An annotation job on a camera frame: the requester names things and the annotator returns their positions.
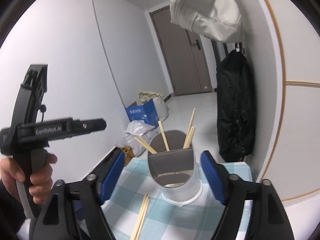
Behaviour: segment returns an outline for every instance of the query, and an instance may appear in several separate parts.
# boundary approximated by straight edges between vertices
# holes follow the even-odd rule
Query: human hand
[[[54,154],[48,154],[46,165],[38,172],[30,176],[30,181],[33,184],[29,188],[33,201],[36,204],[44,204],[50,194],[52,186],[52,167],[58,158]],[[12,158],[3,158],[0,161],[0,173],[4,187],[11,196],[20,201],[16,181],[23,183],[25,181],[25,174],[17,162]]]

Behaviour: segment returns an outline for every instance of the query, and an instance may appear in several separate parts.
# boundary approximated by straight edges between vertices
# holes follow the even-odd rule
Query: gold trim
[[[312,82],[304,82],[304,81],[286,81],[285,84],[287,86],[320,88],[320,83],[312,83]]]
[[[278,25],[278,22],[276,20],[276,16],[272,10],[272,7],[270,5],[270,2],[269,0],[264,0],[267,7],[268,7],[268,10],[269,10],[269,13],[271,15],[271,18],[272,18],[272,21],[273,21],[273,24],[275,26],[275,29],[276,29],[276,34],[277,34],[277,38],[278,38],[278,42],[279,42],[279,48],[280,48],[280,55],[281,55],[281,63],[282,63],[282,79],[283,79],[283,85],[282,85],[282,104],[281,104],[281,113],[280,113],[280,120],[279,120],[279,126],[278,126],[278,130],[277,130],[277,134],[276,134],[276,140],[275,140],[275,143],[273,145],[273,148],[272,148],[272,152],[271,152],[271,155],[269,157],[269,160],[268,160],[268,163],[267,163],[267,166],[261,176],[261,180],[260,182],[262,182],[262,180],[264,179],[264,176],[270,166],[270,163],[271,163],[271,160],[272,160],[272,157],[273,157],[273,154],[276,150],[276,146],[277,146],[277,143],[278,143],[278,139],[279,139],[279,135],[280,135],[280,130],[281,130],[281,126],[282,126],[282,120],[283,120],[283,113],[284,113],[284,103],[285,103],[285,83],[286,83],[286,72],[285,72],[285,58],[284,58],[284,49],[283,49],[283,43],[282,43],[282,39],[281,39],[281,34],[280,34],[280,30],[279,30],[279,25]]]
[[[297,196],[297,197],[282,199],[281,201],[282,201],[282,202],[285,202],[285,201],[289,201],[289,200],[294,200],[294,199],[296,199],[296,198],[301,198],[301,197],[310,195],[310,194],[312,194],[312,193],[315,193],[315,192],[317,192],[317,191],[319,191],[319,190],[320,190],[320,188],[317,188],[317,189],[315,189],[315,190],[313,190],[313,191],[311,191],[311,192],[309,192],[309,193],[305,193],[305,194],[299,195],[299,196]]]

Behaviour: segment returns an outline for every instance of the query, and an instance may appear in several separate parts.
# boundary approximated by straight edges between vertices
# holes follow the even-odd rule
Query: tiled floor
[[[200,154],[209,150],[214,159],[222,163],[217,142],[217,94],[205,93],[172,97],[167,101],[169,116],[163,122],[164,130],[178,129],[187,132],[193,108],[196,114],[193,126],[196,127],[193,137],[196,161]],[[140,158],[146,158],[146,152]]]

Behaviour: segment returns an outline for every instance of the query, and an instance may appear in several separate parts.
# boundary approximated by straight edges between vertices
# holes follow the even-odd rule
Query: bundle of chopsticks
[[[196,109],[194,108],[193,111],[192,111],[190,123],[189,123],[189,126],[188,126],[187,136],[186,136],[186,139],[185,139],[184,144],[183,144],[183,149],[186,149],[186,148],[190,147],[192,139],[193,139],[193,135],[195,134],[196,127],[192,126],[193,119],[195,117],[195,112],[196,112]],[[167,151],[170,151],[170,148],[169,148],[169,145],[168,145],[168,141],[167,141],[167,138],[165,136],[161,121],[159,121],[158,124],[159,124],[159,128],[160,128],[160,131],[161,131],[161,134],[162,134],[162,138],[163,138],[163,142],[164,142],[165,148],[166,148]],[[152,154],[157,153],[144,139],[142,139],[142,137],[137,136],[135,139],[138,141],[138,143],[140,143],[143,147],[145,147]]]
[[[147,194],[144,195],[143,200],[142,200],[142,205],[140,207],[140,211],[138,214],[138,219],[136,224],[134,225],[132,235],[130,237],[130,240],[138,240],[141,230],[142,230],[142,225],[144,222],[144,219],[146,217],[148,205],[149,205],[149,196]]]

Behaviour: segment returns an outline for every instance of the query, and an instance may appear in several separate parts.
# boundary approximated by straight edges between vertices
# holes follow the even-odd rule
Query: teal and white tablecloth
[[[225,163],[229,173],[252,181],[246,163]],[[167,203],[150,176],[145,159],[132,159],[122,171],[111,199],[102,210],[117,240],[130,239],[144,194],[150,197],[139,240],[209,240],[213,236],[224,206],[215,200],[208,181],[198,164],[203,190],[191,204],[178,207]],[[252,201],[246,201],[237,240],[244,239]]]

